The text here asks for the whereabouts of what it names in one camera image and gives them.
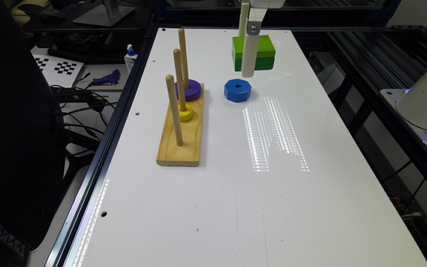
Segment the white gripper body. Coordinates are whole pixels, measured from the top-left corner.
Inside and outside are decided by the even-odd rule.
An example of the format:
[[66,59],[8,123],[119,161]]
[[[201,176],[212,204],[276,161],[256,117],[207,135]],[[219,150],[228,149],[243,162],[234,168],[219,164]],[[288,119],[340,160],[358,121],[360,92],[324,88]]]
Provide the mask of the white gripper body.
[[250,0],[249,2],[253,8],[277,9],[284,5],[285,0]]

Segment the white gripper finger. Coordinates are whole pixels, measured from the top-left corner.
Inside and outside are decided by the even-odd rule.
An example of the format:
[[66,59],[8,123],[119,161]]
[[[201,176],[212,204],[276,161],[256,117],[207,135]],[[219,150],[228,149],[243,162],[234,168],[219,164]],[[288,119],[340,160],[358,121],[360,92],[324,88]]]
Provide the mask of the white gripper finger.
[[251,78],[254,75],[259,33],[266,12],[267,10],[262,8],[249,8],[241,67],[241,73],[244,78]]
[[238,32],[239,37],[242,37],[245,35],[246,26],[248,22],[249,8],[250,8],[249,0],[242,0],[241,7],[240,7],[240,17],[239,17],[239,32]]

